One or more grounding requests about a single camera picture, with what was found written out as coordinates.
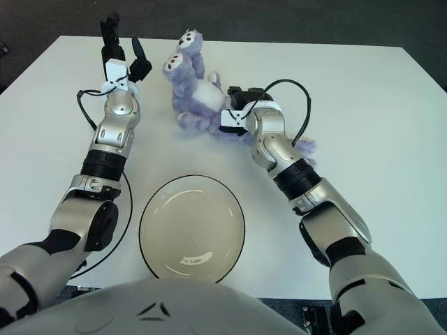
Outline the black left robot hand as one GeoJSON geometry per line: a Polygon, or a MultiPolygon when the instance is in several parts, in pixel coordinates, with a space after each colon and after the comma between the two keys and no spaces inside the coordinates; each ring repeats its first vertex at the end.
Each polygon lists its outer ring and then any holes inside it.
{"type": "Polygon", "coordinates": [[[105,75],[105,83],[101,89],[103,93],[112,89],[127,91],[129,82],[143,81],[152,70],[152,64],[136,37],[131,39],[135,59],[130,66],[127,64],[124,49],[119,44],[118,24],[117,12],[112,12],[105,21],[100,22],[103,39],[101,57],[105,75]]]}

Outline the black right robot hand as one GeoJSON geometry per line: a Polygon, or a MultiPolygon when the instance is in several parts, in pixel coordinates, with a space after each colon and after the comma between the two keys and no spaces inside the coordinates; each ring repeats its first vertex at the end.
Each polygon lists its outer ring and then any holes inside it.
{"type": "Polygon", "coordinates": [[[243,136],[248,132],[249,114],[257,108],[270,108],[281,111],[279,105],[269,94],[263,94],[261,88],[249,88],[243,91],[240,87],[229,87],[229,106],[220,114],[219,130],[223,133],[243,136]]]}

